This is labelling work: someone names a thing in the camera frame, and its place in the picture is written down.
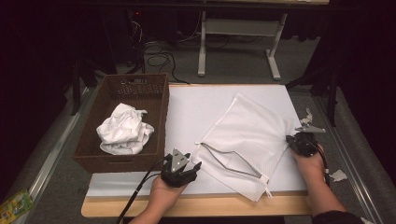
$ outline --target white cloth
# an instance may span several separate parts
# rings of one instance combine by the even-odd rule
[[[271,196],[268,181],[288,147],[286,135],[292,133],[292,119],[282,118],[237,93],[224,115],[201,140],[202,144],[193,152],[191,161],[201,161],[202,170],[257,202],[265,191]],[[209,151],[205,145],[233,153]],[[261,176],[230,169],[250,174],[256,170]]]
[[[113,155],[137,154],[143,149],[154,128],[142,122],[146,110],[119,104],[111,117],[106,119],[96,131],[102,139],[100,148]]]

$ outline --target wooden table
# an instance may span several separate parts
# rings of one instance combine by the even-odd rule
[[[280,116],[300,122],[289,94],[280,85],[184,85],[171,86],[168,116],[166,121],[165,154],[173,148],[183,153],[192,152],[195,141],[224,113],[234,95],[244,94],[254,102],[273,109]],[[124,175],[95,174],[82,205],[84,217],[118,217],[127,204],[141,176],[131,174],[131,181]],[[148,203],[150,181],[146,182],[127,212],[127,217],[138,215]],[[258,202],[253,202],[224,186],[204,171],[180,196],[167,217],[218,217],[218,216],[285,216],[309,215],[304,181],[295,167],[295,160],[285,151],[272,178],[269,189],[273,198],[264,193]]]

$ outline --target white board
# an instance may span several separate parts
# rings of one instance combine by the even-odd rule
[[[223,115],[237,93],[259,105],[271,109],[280,116],[300,121],[285,86],[281,85],[190,85],[171,86],[166,119],[165,155],[173,148],[182,153],[192,153],[210,127]],[[131,196],[145,172],[93,174],[87,197]],[[148,195],[151,178],[139,191]],[[306,186],[290,151],[280,160],[269,183],[269,190],[305,190]],[[204,171],[190,183],[183,194],[234,193],[227,186]]]

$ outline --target black wall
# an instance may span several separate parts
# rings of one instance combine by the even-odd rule
[[[0,200],[64,108],[71,61],[46,9],[0,4]]]
[[[306,73],[336,62],[338,85],[375,155],[396,183],[396,7],[372,0],[342,4],[355,4],[359,10],[332,17]]]

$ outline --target black sleeve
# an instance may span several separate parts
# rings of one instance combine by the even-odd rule
[[[313,224],[364,224],[360,217],[348,212],[330,211],[312,219]]]

